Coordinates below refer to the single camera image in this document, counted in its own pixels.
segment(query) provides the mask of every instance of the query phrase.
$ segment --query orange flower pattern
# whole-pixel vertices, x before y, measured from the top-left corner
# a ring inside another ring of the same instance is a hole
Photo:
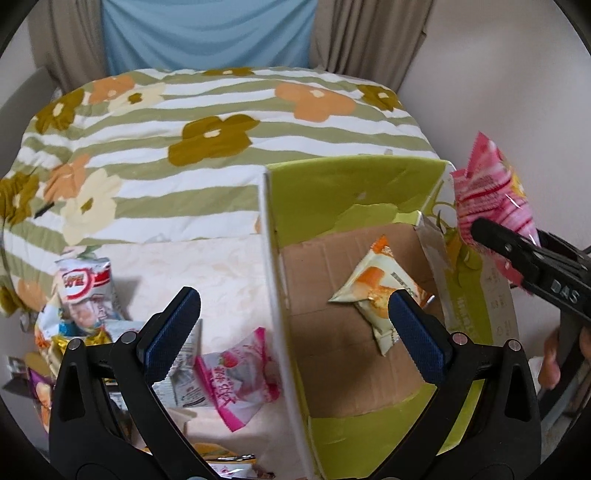
[[[89,160],[90,155],[83,154],[76,157],[71,163],[54,168],[47,181],[43,199],[46,202],[55,202],[60,199],[71,199],[78,195],[86,180],[85,167]]]
[[[357,104],[340,93],[309,85],[285,82],[275,89],[275,95],[295,103],[294,117],[309,122],[324,122],[331,115],[350,115]]]
[[[135,87],[135,82],[129,75],[117,75],[92,82],[92,93],[88,103],[96,105],[107,100],[117,98],[119,95]]]
[[[47,297],[39,283],[31,280],[25,281],[22,278],[18,280],[17,294],[22,302],[34,312],[42,311],[47,303]]]

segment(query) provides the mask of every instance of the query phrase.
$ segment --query human hand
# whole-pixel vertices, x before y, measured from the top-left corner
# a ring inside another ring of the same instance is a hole
[[[587,360],[591,360],[591,330],[584,328],[579,337],[581,353]],[[558,352],[558,329],[544,342],[544,362],[538,375],[538,382],[542,387],[552,390],[560,381],[560,367],[556,361]]]

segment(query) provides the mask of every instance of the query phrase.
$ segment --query snack package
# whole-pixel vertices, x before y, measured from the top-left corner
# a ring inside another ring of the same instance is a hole
[[[329,301],[354,302],[363,317],[372,325],[382,355],[399,339],[388,318],[388,300],[392,292],[404,288],[423,308],[431,294],[423,290],[396,262],[388,239],[382,235],[367,255]]]
[[[152,385],[156,396],[162,405],[168,408],[210,407],[213,403],[209,400],[207,388],[202,386],[197,377],[193,365],[197,347],[200,343],[202,320],[199,319],[195,328],[189,333],[187,340],[174,359],[167,377],[161,382]]]
[[[39,312],[37,322],[35,323],[35,331],[38,331],[45,340],[49,340],[55,335],[67,335],[68,330],[62,327],[63,316],[64,310],[61,304],[61,298],[58,292],[55,291],[43,307],[43,310]]]
[[[112,342],[119,340],[119,337],[125,332],[139,332],[145,325],[145,322],[133,322],[130,320],[105,320],[103,327]]]
[[[196,358],[197,375],[232,432],[246,425],[264,403],[279,397],[279,387],[265,376],[269,361],[263,327],[230,350]]]
[[[57,379],[60,371],[61,360],[63,354],[55,343],[47,341],[43,338],[43,334],[35,326],[35,345],[38,348],[39,354],[45,360],[51,372],[51,378]]]
[[[263,470],[254,455],[238,455],[215,443],[194,443],[193,448],[222,478],[251,478],[273,480],[274,473]]]
[[[56,264],[65,314],[60,325],[62,335],[92,335],[105,320],[124,320],[108,258],[62,258]]]
[[[53,382],[34,370],[28,369],[29,388],[31,395],[38,402],[39,416],[41,423],[47,433],[49,433],[49,419],[51,417],[51,395],[53,393]]]
[[[452,173],[456,196],[457,223],[466,245],[492,255],[508,280],[521,285],[522,275],[506,258],[477,244],[470,228],[480,217],[488,218],[539,245],[530,204],[514,169],[493,141],[478,132],[468,166]]]

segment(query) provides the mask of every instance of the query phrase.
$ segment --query striped comforter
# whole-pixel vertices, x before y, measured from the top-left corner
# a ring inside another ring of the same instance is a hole
[[[305,69],[137,70],[49,104],[0,181],[0,304],[40,309],[66,248],[257,234],[265,165],[437,158],[394,92]]]

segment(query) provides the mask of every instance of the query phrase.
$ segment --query pink plastic packaging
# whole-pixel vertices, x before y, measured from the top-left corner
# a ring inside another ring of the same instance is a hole
[[[540,244],[530,204],[519,177],[507,163],[495,143],[478,132],[468,167],[452,173],[456,194],[457,222],[460,236],[467,245],[479,251],[470,228],[479,217],[485,217]],[[500,272],[516,285],[522,275],[502,256],[493,254]]]
[[[231,431],[241,429],[264,403],[279,397],[279,387],[265,376],[269,361],[263,327],[230,350],[196,358],[195,371]]]

